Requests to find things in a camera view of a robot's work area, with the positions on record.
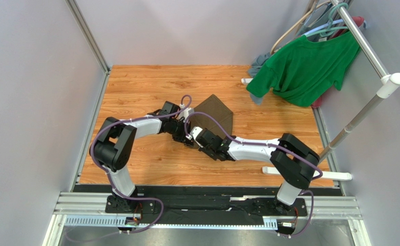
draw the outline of white end cap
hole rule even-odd
[[[400,73],[386,75],[381,78],[381,81],[383,86],[377,91],[377,96],[386,99],[400,87]]]

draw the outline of wooden surface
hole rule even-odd
[[[248,66],[114,66],[98,115],[94,136],[104,119],[136,118],[160,109],[168,100],[179,104],[190,94],[195,107],[211,94],[234,112],[233,134],[248,139],[273,139],[294,134],[317,153],[322,150],[310,108],[291,105],[268,93],[255,105],[241,84]],[[135,140],[128,163],[131,178],[146,185],[279,186],[280,176],[265,175],[258,161],[213,161],[204,153],[172,140],[169,134]],[[320,164],[328,171],[327,162]],[[80,183],[108,183],[104,172],[85,161]],[[312,186],[332,186],[315,180]]]

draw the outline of clothes rack pole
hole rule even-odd
[[[341,3],[339,0],[330,0],[332,4]],[[362,32],[354,23],[351,15],[344,7],[338,8],[338,13],[344,20],[349,31],[353,34],[357,43],[362,48],[366,57],[370,61],[372,67],[382,80],[383,86],[377,91],[376,95],[367,103],[363,109],[347,124],[343,130],[327,145],[320,154],[320,162],[322,162],[336,147],[351,133],[351,131],[362,122],[384,99],[388,98],[400,86],[400,73],[389,74],[380,58],[377,56],[371,45],[363,36]]]

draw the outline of gray floor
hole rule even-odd
[[[75,227],[65,228],[75,240],[88,240],[116,232],[115,228]],[[286,239],[275,232],[254,230],[198,230],[198,229],[150,229],[133,235],[114,235],[95,242],[73,243],[62,237],[61,246],[67,245],[189,245],[189,246],[264,246],[264,245],[354,245],[347,220],[313,221],[304,234]]]

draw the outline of brown cloth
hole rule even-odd
[[[208,99],[196,106],[194,111],[204,112],[212,116],[231,135],[233,130],[233,112],[217,96],[212,94]],[[217,124],[204,115],[193,115],[189,118],[189,121],[191,122],[191,129],[194,127],[207,128],[222,139],[225,138],[225,134]]]

